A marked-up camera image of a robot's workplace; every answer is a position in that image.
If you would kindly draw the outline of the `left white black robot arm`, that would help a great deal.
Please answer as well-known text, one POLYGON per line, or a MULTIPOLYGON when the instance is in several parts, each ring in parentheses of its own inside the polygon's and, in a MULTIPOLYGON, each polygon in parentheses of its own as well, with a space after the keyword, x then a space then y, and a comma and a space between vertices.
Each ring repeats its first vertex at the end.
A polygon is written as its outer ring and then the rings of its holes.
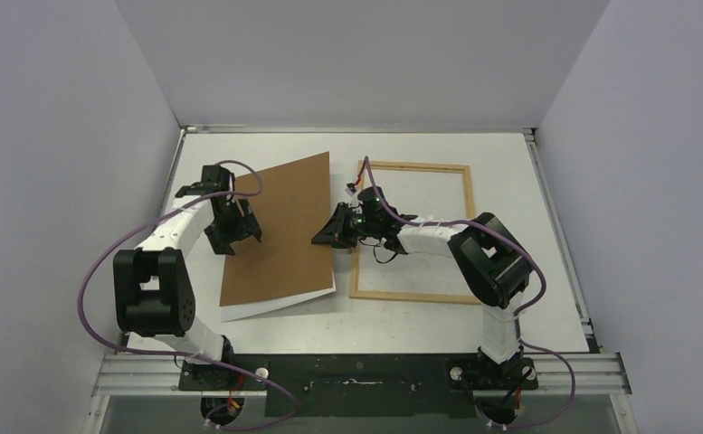
POLYGON ((250 194, 236 194, 228 164, 204 166, 199 181, 176 192, 167 218, 112 262, 119 328, 166 344, 184 360, 183 377, 218 390, 239 385, 244 374, 231 341, 198 318, 185 257, 202 238, 219 256, 234 255, 235 242, 261 240, 250 194))

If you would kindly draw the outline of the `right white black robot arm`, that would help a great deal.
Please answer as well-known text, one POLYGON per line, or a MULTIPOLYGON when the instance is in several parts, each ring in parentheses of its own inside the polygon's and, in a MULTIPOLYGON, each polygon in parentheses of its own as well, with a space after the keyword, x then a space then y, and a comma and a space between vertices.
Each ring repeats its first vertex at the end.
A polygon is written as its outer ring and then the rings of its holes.
POLYGON ((534 390, 537 373, 520 343, 518 308, 533 271, 518 242, 490 212, 465 221, 400 214, 376 187, 358 203, 339 203, 311 239, 314 245, 352 249, 368 238, 398 256, 430 254, 452 259, 482 307, 477 380, 487 390, 534 390))

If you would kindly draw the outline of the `brown cardboard backing board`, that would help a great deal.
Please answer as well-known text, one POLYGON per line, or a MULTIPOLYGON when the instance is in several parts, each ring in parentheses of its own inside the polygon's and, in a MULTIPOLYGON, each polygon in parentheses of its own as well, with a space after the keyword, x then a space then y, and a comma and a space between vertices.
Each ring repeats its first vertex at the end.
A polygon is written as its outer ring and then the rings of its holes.
POLYGON ((311 238, 328 222, 329 153, 258 172, 261 193, 249 199, 261 242, 240 241, 225 259, 220 306, 288 297, 331 285, 333 253, 311 238))

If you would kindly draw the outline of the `light wooden picture frame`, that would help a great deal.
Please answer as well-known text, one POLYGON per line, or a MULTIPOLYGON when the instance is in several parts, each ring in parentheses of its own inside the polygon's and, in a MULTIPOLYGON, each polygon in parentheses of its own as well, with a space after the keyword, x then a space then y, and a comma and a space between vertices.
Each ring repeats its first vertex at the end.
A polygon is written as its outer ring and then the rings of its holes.
MULTIPOLYGON (((399 213, 452 221, 478 215, 470 167, 433 163, 372 161, 374 178, 399 213)), ((451 258, 393 254, 374 241, 352 253, 349 296, 384 301, 477 305, 451 258)))

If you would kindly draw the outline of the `white photo paper sheet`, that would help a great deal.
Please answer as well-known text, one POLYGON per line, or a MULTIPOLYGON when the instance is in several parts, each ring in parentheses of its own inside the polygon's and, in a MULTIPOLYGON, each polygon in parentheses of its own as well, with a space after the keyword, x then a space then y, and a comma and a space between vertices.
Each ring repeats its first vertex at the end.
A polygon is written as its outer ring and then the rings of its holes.
POLYGON ((300 303, 310 301, 312 299, 333 294, 336 287, 335 276, 331 276, 331 285, 326 288, 320 288, 309 292, 288 297, 278 297, 267 299, 264 301, 249 302, 240 305, 221 306, 221 319, 223 322, 231 322, 250 318, 262 314, 267 314, 286 307, 292 307, 300 303))

